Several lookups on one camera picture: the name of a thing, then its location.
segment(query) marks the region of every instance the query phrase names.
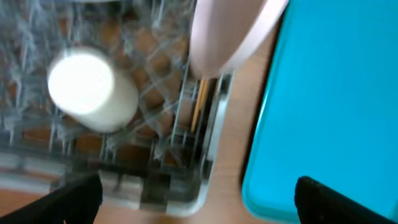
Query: wooden table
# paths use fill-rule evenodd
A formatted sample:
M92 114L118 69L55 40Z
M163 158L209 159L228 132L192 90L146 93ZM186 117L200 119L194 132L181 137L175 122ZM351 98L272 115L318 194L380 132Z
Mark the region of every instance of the wooden table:
M253 218L241 198L241 175L256 122L272 55L276 28L257 52L238 70L226 113L220 148L210 181L207 200L201 210L188 218L170 218L104 204L95 223L264 223ZM0 215L37 200L40 196L0 191Z

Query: pink plate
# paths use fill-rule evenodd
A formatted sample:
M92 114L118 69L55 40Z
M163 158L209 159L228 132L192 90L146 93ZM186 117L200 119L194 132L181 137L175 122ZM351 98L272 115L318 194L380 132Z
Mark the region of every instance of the pink plate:
M237 69L271 31L288 0L198 0L190 40L196 77Z

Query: dish rack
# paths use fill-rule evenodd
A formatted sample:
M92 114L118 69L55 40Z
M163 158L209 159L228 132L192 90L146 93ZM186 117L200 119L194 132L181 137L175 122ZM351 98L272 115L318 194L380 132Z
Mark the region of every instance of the dish rack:
M0 1L0 188L45 194L99 172L105 200L176 216L196 212L233 75L210 81L191 132L199 88L187 55L194 8L193 0ZM139 112L115 133L90 131L49 98L48 65L79 45L103 51L139 89Z

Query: white mug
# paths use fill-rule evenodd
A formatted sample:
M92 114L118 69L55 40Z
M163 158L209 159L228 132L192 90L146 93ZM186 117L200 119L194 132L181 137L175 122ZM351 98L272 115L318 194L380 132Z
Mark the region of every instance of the white mug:
M51 64L47 81L60 110L94 131L117 131L137 111L135 84L99 50L75 47L62 52Z

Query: blue tray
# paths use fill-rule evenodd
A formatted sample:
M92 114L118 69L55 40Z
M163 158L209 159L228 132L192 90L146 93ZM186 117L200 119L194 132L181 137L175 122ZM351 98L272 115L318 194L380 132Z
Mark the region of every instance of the blue tray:
M298 222L307 175L398 221L398 1L291 0L266 86L243 200Z

